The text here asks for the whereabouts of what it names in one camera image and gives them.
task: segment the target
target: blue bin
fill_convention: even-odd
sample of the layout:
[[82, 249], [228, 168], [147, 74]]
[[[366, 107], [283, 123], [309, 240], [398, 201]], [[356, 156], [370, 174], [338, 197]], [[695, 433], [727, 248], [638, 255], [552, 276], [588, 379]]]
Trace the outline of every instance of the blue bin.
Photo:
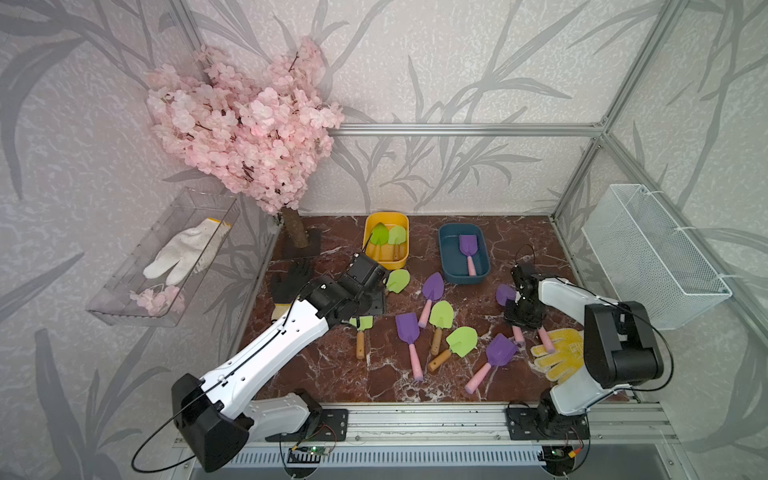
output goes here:
[[[480, 227], [473, 223], [446, 223], [438, 231], [440, 238], [440, 260], [445, 281], [457, 285], [476, 285], [491, 272], [491, 260]], [[469, 276], [467, 256], [458, 248], [459, 235], [476, 235], [478, 252], [472, 255], [477, 276]]]

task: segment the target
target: wire mesh basket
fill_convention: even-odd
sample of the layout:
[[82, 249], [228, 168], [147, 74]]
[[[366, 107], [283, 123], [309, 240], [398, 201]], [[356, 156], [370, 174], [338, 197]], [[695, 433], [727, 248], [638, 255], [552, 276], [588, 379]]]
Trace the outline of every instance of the wire mesh basket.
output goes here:
[[644, 185], [611, 185], [582, 228], [620, 300], [676, 329], [732, 293], [684, 228]]

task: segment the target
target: yellow bin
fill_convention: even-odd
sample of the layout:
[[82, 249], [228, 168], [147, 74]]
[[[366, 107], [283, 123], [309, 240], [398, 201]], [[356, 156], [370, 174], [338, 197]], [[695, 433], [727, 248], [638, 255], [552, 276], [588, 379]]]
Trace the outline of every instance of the yellow bin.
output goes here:
[[[395, 246], [389, 245], [388, 243], [386, 243], [381, 247], [381, 258], [378, 260], [379, 263], [381, 263], [381, 265], [387, 270], [397, 270], [398, 268], [403, 268], [406, 265], [406, 260], [408, 259], [408, 253], [411, 250], [411, 245], [410, 245], [411, 230], [409, 229], [409, 225], [408, 225], [408, 217], [401, 214], [400, 212], [377, 212], [375, 214], [369, 215], [368, 220], [366, 220], [366, 234], [362, 238], [363, 246], [366, 245], [368, 238], [371, 236], [371, 231], [373, 230], [373, 227], [375, 227], [379, 223], [384, 223], [388, 229], [391, 229], [395, 225], [400, 225], [401, 227], [404, 227], [406, 229], [408, 236], [406, 237], [406, 242], [403, 244], [406, 250], [405, 255], [401, 256], [397, 261], [383, 260], [383, 259], [395, 258]], [[366, 249], [366, 255], [372, 258], [372, 254], [375, 248], [376, 248], [376, 245], [374, 245], [373, 243], [368, 243], [368, 248]]]

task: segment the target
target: yellow glove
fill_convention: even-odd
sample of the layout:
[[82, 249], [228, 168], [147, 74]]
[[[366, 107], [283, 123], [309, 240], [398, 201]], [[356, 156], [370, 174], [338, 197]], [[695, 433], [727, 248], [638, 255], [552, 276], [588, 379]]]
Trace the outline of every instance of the yellow glove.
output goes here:
[[538, 357], [533, 364], [546, 369], [550, 382], [563, 383], [584, 366], [584, 332], [556, 329], [549, 332], [549, 338], [554, 343], [555, 352], [547, 353], [543, 345], [533, 347], [531, 353]]
[[275, 303], [275, 309], [272, 310], [272, 321], [279, 320], [286, 314], [290, 308], [290, 303]]

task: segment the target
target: gray wall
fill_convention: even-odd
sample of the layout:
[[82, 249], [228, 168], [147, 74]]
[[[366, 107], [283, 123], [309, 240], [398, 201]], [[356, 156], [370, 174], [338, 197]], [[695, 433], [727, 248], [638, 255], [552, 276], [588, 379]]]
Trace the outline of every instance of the gray wall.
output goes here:
[[[768, 2], [688, 2], [612, 133], [697, 227], [757, 300], [768, 305]], [[595, 179], [604, 177], [597, 184]], [[558, 221], [595, 289], [610, 293], [578, 229], [605, 184], [627, 177], [598, 156]], [[720, 305], [666, 334], [675, 380], [659, 400], [703, 479], [765, 478], [768, 356]]]
[[[661, 0], [187, 0], [202, 39], [255, 78], [302, 35], [349, 122], [599, 122]], [[338, 137], [312, 214], [548, 214], [585, 138]]]
[[[144, 73], [167, 62], [198, 74], [164, 13], [147, 0], [0, 2], [3, 480], [142, 478], [129, 461], [170, 415], [170, 384], [240, 340], [272, 237], [242, 198], [177, 327], [107, 326], [84, 311], [182, 186], [222, 189], [149, 134]], [[174, 436], [141, 464], [161, 467]]]

